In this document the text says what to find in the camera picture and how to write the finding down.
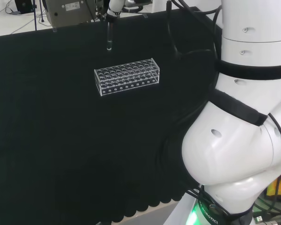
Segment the gray device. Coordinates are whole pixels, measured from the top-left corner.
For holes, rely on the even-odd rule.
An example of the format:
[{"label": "gray device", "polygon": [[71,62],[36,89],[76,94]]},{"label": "gray device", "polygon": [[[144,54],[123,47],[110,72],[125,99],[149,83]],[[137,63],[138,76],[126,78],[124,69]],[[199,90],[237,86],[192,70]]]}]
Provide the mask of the gray device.
[{"label": "gray device", "polygon": [[97,0],[46,0],[48,21],[52,27],[91,22],[96,19],[95,1]]}]

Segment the table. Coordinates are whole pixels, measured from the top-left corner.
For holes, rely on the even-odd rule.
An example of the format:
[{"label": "table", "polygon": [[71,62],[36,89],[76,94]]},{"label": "table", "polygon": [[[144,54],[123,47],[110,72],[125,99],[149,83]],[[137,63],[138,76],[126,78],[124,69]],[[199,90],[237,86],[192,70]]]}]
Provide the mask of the table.
[{"label": "table", "polygon": [[[165,18],[120,19],[111,53],[98,22],[0,37],[0,225],[93,225],[181,198],[156,154],[173,129],[179,153],[196,114],[173,123],[206,98],[214,59],[175,60]],[[212,47],[195,18],[173,10],[171,22],[181,51]],[[158,85],[99,96],[94,69],[148,58]]]}]

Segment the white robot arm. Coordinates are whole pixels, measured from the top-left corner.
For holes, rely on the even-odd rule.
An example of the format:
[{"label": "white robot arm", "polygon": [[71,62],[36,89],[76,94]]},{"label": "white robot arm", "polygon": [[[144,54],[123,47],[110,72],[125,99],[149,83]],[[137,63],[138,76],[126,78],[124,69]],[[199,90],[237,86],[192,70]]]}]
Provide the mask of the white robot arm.
[{"label": "white robot arm", "polygon": [[[222,11],[222,61],[281,66],[281,0],[222,0]],[[272,113],[281,126],[281,79],[220,73],[216,89]],[[182,156],[207,193],[229,213],[243,213],[281,175],[281,134],[270,118],[256,126],[208,102],[184,137]]]}]

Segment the green led light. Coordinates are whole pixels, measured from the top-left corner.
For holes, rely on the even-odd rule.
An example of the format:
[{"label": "green led light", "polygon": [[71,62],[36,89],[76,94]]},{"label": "green led light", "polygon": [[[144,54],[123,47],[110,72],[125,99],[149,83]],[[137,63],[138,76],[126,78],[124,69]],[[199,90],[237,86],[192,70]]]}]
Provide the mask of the green led light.
[{"label": "green led light", "polygon": [[196,208],[197,207],[194,207],[192,212],[189,214],[185,225],[201,225],[198,216],[196,214]]},{"label": "green led light", "polygon": [[195,211],[192,211],[186,221],[186,225],[194,225],[196,223],[196,220],[198,219],[197,214]]}]

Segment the test tube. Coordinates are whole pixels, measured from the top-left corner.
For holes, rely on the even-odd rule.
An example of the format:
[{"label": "test tube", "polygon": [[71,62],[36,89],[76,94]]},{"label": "test tube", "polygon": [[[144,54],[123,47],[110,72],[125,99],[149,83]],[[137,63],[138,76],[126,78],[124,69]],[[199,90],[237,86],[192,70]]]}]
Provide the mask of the test tube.
[{"label": "test tube", "polygon": [[107,50],[111,51],[112,49],[112,33],[113,33],[113,23],[108,22],[107,24]]}]

